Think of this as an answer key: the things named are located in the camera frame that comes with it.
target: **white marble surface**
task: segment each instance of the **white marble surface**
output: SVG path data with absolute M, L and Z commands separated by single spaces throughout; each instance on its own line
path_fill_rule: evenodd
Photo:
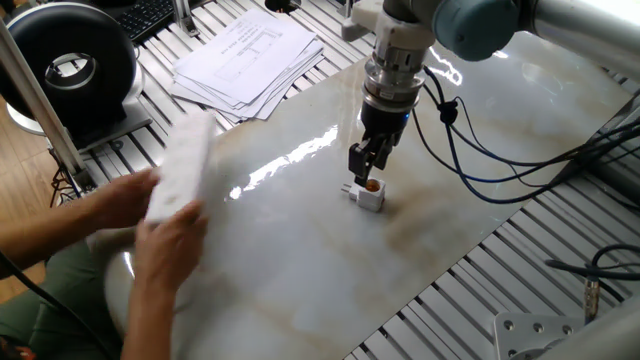
M 527 34 L 481 63 L 440 46 L 428 64 L 448 99 L 460 95 L 491 150 L 543 160 L 584 143 L 630 95 L 585 60 Z M 467 191 L 431 158 L 412 122 L 384 172 L 383 210 L 340 191 L 353 179 L 347 150 L 360 140 L 362 62 L 281 104 L 268 122 L 218 137 L 207 205 L 211 225 L 189 300 L 176 317 L 180 359 L 342 359 L 475 247 L 520 205 L 496 206 Z M 444 126 L 426 94 L 417 108 L 428 141 L 447 161 Z M 456 125 L 468 133 L 460 118 Z M 465 171 L 510 170 L 458 142 Z M 530 181 L 549 181 L 559 167 Z M 517 182 L 487 195 L 528 192 Z M 130 286 L 121 255 L 107 273 L 119 324 Z

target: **green pants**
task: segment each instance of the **green pants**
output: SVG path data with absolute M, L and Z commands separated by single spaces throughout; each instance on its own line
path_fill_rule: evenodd
M 41 287 L 71 308 L 120 357 L 122 340 L 104 299 L 101 274 L 84 241 L 55 254 L 46 265 Z M 106 357 L 73 319 L 27 291 L 0 305 L 0 335 L 28 344 L 38 359 L 102 360 Z

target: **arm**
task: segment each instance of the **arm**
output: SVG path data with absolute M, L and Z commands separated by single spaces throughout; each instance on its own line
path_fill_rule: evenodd
M 173 309 L 180 285 L 200 260 L 207 219 L 192 202 L 155 229 L 136 234 L 135 280 L 122 360 L 169 360 Z
M 0 251 L 27 268 L 105 228 L 135 225 L 157 183 L 150 170 L 124 176 L 83 199 L 17 223 L 0 225 Z M 0 279 L 8 276 L 0 268 Z

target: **keyboard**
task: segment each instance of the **keyboard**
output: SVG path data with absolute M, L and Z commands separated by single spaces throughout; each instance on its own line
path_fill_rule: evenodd
M 115 19 L 131 41 L 140 43 L 173 20 L 173 3 L 171 0 L 140 0 Z

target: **wooden floor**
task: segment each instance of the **wooden floor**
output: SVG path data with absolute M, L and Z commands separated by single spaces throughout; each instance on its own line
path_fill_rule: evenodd
M 45 138 L 20 130 L 9 119 L 0 97 L 0 226 L 46 211 L 56 170 Z M 38 264 L 26 274 L 35 282 L 41 282 L 44 266 Z M 0 281 L 0 303 L 24 290 L 15 278 Z

